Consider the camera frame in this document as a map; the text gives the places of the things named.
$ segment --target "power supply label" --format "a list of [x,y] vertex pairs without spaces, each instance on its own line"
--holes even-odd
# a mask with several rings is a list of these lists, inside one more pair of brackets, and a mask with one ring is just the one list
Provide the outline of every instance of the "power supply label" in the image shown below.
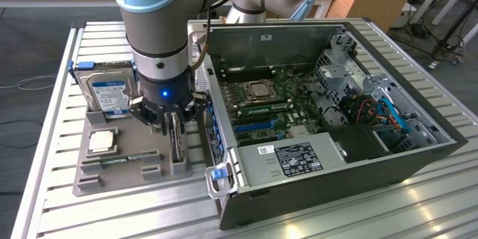
[[277,156],[280,167],[287,177],[323,169],[311,143],[308,142],[275,148],[275,155]]
[[102,112],[112,115],[128,112],[128,95],[122,93],[126,88],[124,81],[94,82],[92,88]]

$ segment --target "white cable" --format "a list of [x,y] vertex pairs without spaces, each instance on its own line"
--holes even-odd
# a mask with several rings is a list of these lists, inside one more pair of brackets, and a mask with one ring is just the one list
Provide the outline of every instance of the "white cable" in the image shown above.
[[44,89],[48,89],[48,88],[52,88],[54,85],[48,85],[48,86],[44,86],[44,87],[38,87],[38,88],[24,88],[24,85],[28,84],[29,82],[37,80],[37,79],[44,79],[44,78],[56,78],[56,74],[49,74],[49,75],[45,75],[45,76],[36,76],[33,78],[25,78],[22,80],[20,80],[17,82],[17,84],[14,85],[10,85],[10,86],[0,86],[0,89],[12,89],[12,88],[18,88],[20,90],[24,90],[24,91],[37,91],[37,90],[44,90]]

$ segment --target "gray carpet floor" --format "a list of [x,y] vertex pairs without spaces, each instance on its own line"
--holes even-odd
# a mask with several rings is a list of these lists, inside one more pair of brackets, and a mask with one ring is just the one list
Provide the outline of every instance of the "gray carpet floor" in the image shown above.
[[[425,22],[432,20],[439,7],[428,13]],[[429,27],[435,35],[443,34],[462,12],[466,2],[444,17],[438,26]],[[82,21],[120,21],[117,8],[8,8],[0,17],[0,86],[14,84],[18,80],[37,75],[52,74],[57,71],[70,22]],[[464,33],[478,23],[478,12],[470,16],[463,29]],[[411,39],[404,30],[392,31],[399,38],[431,51],[435,41]],[[464,51],[464,62],[458,66],[442,63],[431,71],[443,86],[478,113],[478,37]],[[419,50],[409,50],[409,55],[423,65],[428,65],[431,58]],[[52,79],[33,83],[44,86],[53,83]],[[18,91],[0,89],[0,123],[10,120],[42,121],[52,89],[41,91]],[[40,127],[34,123],[16,123],[0,125],[0,143],[22,147],[38,138]],[[0,146],[0,192],[22,191],[33,158],[34,147],[10,148]],[[0,195],[0,238],[8,238],[14,223],[20,195]]]

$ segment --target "aluminum extrusion table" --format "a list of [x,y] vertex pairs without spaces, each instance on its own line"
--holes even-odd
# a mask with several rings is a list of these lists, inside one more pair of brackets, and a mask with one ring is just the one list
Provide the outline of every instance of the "aluminum extrusion table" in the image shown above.
[[[70,29],[12,238],[415,239],[478,235],[478,118],[372,23],[343,21],[353,24],[470,140],[450,157],[425,166],[400,184],[220,231],[204,181],[197,127],[188,125],[189,178],[74,197],[85,100],[66,73],[66,62],[130,59],[122,23],[89,22],[84,28]],[[359,61],[379,74],[367,52],[357,50]],[[300,193],[291,199],[300,199]]]

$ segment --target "motherboard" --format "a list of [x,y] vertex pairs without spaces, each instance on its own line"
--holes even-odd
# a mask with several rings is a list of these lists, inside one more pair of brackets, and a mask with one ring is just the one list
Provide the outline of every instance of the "motherboard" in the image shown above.
[[317,133],[327,126],[307,88],[309,74],[293,66],[223,73],[219,82],[239,146]]

